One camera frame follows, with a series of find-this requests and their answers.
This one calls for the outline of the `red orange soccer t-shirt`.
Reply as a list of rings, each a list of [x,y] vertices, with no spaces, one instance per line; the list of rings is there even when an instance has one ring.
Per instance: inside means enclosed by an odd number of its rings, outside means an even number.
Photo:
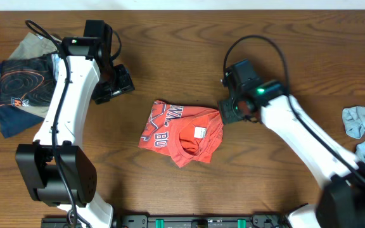
[[[221,145],[223,126],[216,109],[156,100],[138,147],[167,155],[180,168],[192,161],[210,163]]]

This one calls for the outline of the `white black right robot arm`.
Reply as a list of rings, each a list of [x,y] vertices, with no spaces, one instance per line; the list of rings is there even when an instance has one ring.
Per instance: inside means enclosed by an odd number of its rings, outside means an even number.
[[[365,227],[365,162],[320,128],[277,80],[264,82],[250,62],[224,70],[229,98],[219,103],[224,124],[260,122],[275,132],[323,190],[319,203],[286,216],[288,227]]]

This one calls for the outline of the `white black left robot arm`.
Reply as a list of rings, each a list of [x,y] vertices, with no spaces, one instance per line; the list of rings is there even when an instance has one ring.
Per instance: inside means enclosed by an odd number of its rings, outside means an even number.
[[[67,214],[43,227],[120,227],[112,205],[97,193],[96,169],[82,150],[89,103],[134,90],[126,67],[114,64],[117,38],[104,21],[88,20],[83,36],[56,45],[60,61],[49,110],[32,143],[20,144],[15,154],[30,197]]]

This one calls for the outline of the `black folded graphic shirt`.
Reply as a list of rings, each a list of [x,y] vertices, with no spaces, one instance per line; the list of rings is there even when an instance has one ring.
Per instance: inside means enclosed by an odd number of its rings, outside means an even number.
[[[55,53],[27,60],[2,62],[0,76],[0,106],[49,106],[56,79]]]

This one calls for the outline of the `khaki folded garment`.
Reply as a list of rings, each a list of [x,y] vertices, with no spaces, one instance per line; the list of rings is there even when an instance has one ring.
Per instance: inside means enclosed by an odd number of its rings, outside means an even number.
[[[60,57],[57,55],[57,49],[53,45],[53,43],[45,38],[38,37],[34,34],[27,34],[23,41],[19,44],[19,46],[13,51],[11,56],[7,60],[27,60],[31,58],[40,57],[44,54],[55,53],[56,57],[53,59],[54,63],[54,76],[57,81],[58,79],[58,63],[60,61]],[[44,111],[44,107],[46,107],[47,115],[49,106],[36,107],[38,111]]]

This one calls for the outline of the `navy folded garment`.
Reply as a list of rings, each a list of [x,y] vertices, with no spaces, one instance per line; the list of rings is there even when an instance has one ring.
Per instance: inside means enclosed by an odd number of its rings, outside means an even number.
[[[15,136],[44,121],[44,111],[36,107],[0,106],[0,131],[4,138]]]

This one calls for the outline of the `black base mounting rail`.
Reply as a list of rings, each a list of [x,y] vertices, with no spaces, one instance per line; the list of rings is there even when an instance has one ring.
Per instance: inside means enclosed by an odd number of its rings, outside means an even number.
[[[125,215],[116,218],[111,227],[119,228],[290,228],[286,219],[276,214],[247,217],[160,217]]]

